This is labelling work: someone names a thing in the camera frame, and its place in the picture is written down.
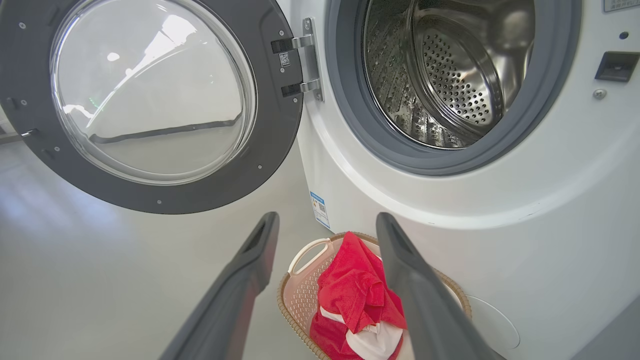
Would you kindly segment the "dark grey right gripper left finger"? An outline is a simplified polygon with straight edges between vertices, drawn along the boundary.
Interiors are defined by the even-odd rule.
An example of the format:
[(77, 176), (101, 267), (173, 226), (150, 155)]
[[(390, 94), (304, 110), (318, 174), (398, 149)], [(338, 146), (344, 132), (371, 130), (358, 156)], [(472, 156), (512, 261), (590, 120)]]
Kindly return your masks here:
[(265, 213), (169, 342), (162, 360), (240, 360), (256, 297), (269, 285), (280, 228)]

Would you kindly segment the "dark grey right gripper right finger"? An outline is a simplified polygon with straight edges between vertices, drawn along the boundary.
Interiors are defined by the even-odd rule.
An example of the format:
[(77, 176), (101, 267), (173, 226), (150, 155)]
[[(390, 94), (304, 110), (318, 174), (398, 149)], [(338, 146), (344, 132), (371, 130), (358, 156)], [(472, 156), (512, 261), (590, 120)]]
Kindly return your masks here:
[(494, 360), (496, 353), (393, 215), (380, 212), (375, 230), (386, 282), (401, 298), (416, 360)]

